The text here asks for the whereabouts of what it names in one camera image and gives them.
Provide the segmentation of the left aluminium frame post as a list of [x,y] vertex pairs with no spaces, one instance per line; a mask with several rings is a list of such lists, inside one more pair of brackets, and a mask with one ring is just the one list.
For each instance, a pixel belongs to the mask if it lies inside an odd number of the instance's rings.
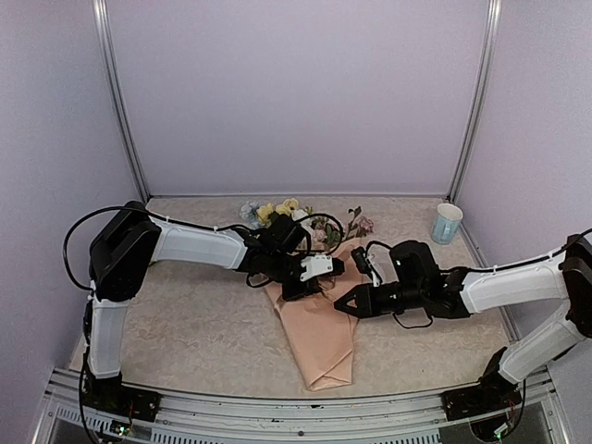
[[142,163],[133,138],[130,119],[117,69],[117,57],[109,21],[108,5],[105,0],[93,0],[92,11],[97,29],[98,41],[105,65],[106,79],[114,107],[125,156],[140,199],[146,204],[152,197],[142,168]]

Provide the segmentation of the beige wrapping paper sheet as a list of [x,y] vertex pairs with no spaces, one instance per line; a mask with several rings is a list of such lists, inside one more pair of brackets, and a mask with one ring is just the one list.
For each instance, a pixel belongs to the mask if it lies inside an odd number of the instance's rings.
[[335,310],[334,301],[363,282],[351,257],[352,250],[361,245],[362,241],[355,238],[339,246],[334,257],[344,263],[344,273],[320,277],[321,290],[313,295],[285,302],[280,285],[272,283],[265,288],[309,391],[352,383],[353,335],[358,319]]

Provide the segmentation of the right aluminium frame post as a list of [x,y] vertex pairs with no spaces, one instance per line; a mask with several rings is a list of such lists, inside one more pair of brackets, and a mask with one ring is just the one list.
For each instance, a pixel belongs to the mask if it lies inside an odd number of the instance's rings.
[[447,193],[447,200],[453,204],[458,201],[461,194],[463,182],[468,171],[470,157],[474,150],[475,137],[487,97],[487,86],[494,60],[496,41],[500,26],[501,10],[501,0],[490,0],[487,3],[487,20],[484,38],[481,45],[481,55],[477,70],[476,84],[469,109],[469,116],[462,137],[461,151]]

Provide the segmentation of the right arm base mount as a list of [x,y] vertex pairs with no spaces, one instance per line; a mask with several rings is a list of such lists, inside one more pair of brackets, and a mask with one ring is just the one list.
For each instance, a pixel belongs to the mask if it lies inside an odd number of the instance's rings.
[[522,395],[516,386],[501,388],[474,385],[447,390],[441,397],[448,421],[496,412],[522,402]]

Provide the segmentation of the mauve bud fake flower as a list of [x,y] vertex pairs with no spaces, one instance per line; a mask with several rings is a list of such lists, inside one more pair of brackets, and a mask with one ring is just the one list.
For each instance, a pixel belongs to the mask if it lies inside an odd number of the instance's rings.
[[323,244],[326,249],[335,247],[341,242],[343,228],[339,221],[318,216],[311,222],[313,240],[315,243]]

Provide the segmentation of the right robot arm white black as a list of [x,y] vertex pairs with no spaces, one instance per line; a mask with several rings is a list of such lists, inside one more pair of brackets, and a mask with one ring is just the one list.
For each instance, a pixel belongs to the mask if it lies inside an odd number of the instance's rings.
[[510,388],[591,336],[589,232],[567,238],[558,250],[490,268],[441,269],[429,246],[407,240],[388,250],[397,279],[360,284],[335,301],[359,319],[422,309],[429,318],[464,319],[490,309],[558,300],[557,311],[513,345],[498,351],[473,391],[475,405],[495,409]]

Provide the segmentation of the aluminium frame post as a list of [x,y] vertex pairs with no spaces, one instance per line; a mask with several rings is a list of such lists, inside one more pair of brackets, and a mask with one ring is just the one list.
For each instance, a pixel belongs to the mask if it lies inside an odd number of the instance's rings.
[[93,0],[92,11],[97,29],[98,41],[105,65],[106,79],[114,107],[125,156],[140,199],[146,204],[152,197],[142,168],[142,163],[133,138],[130,119],[117,69],[117,57],[109,21],[108,5],[105,0]]
[[462,137],[461,151],[447,193],[447,200],[453,204],[458,201],[461,194],[463,182],[468,171],[470,157],[474,150],[475,137],[487,97],[487,86],[494,60],[496,41],[500,26],[501,10],[501,0],[490,0],[487,3],[487,20],[484,38],[481,45],[481,55],[477,70],[476,84],[469,109],[469,116]]

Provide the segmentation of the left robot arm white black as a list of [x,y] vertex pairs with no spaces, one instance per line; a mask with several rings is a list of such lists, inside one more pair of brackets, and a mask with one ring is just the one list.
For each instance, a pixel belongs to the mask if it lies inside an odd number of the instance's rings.
[[300,219],[276,216],[267,228],[238,224],[205,227],[161,216],[136,201],[95,210],[74,223],[78,228],[104,213],[113,217],[89,247],[89,281],[71,282],[88,293],[83,334],[83,367],[95,381],[93,396],[112,412],[129,403],[121,379],[121,345],[130,302],[142,288],[150,265],[183,262],[213,265],[277,283],[287,301],[317,291],[318,279],[333,271],[330,256],[314,253],[311,235]]

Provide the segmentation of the light blue mug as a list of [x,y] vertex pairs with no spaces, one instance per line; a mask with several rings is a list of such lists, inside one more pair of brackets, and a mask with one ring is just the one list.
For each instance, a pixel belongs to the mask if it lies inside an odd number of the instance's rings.
[[440,245],[450,244],[462,221],[463,211],[461,208],[452,203],[440,203],[437,207],[431,239]]

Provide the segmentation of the front aluminium rail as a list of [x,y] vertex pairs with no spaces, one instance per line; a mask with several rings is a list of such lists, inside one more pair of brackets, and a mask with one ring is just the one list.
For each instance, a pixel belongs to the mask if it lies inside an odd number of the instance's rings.
[[496,416],[449,419],[442,389],[377,397],[248,398],[158,388],[150,421],[134,419],[129,433],[113,436],[120,415],[78,402],[79,374],[56,369],[42,397],[32,443],[50,443],[73,432],[84,443],[95,430],[120,443],[437,443],[459,428]]

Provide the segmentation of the yellow rose fake flower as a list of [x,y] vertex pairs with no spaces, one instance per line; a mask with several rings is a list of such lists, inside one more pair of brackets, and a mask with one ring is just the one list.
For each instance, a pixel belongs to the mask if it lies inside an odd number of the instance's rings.
[[299,208],[299,201],[295,198],[289,198],[283,203],[267,203],[259,206],[255,210],[255,216],[261,227],[268,227],[272,223],[272,215],[292,216]]

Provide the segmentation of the white rose fake flower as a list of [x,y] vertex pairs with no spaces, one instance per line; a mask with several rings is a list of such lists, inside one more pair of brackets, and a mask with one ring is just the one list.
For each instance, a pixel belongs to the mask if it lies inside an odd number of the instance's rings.
[[314,229],[311,227],[312,218],[305,210],[301,208],[295,209],[292,212],[291,217],[295,222],[298,222],[300,226],[308,232],[312,233],[314,231]]

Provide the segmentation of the pink fake flower stem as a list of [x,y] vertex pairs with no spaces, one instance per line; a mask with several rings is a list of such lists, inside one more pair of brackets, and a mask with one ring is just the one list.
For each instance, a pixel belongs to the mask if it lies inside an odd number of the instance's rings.
[[360,239],[374,233],[374,221],[363,214],[361,206],[348,210],[350,220],[347,224],[345,240]]

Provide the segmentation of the blue hydrangea fake flower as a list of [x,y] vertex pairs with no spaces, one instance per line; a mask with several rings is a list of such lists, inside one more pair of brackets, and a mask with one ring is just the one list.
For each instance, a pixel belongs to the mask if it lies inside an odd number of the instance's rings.
[[257,223],[258,222],[258,215],[257,210],[259,209],[260,204],[256,201],[249,201],[243,204],[239,211],[240,218],[248,223]]

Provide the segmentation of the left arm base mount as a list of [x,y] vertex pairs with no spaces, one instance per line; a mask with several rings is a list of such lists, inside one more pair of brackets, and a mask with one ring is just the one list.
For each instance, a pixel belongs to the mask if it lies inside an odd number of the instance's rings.
[[89,388],[82,391],[82,404],[85,407],[150,423],[155,421],[161,399],[158,392],[128,386],[104,388],[101,393]]

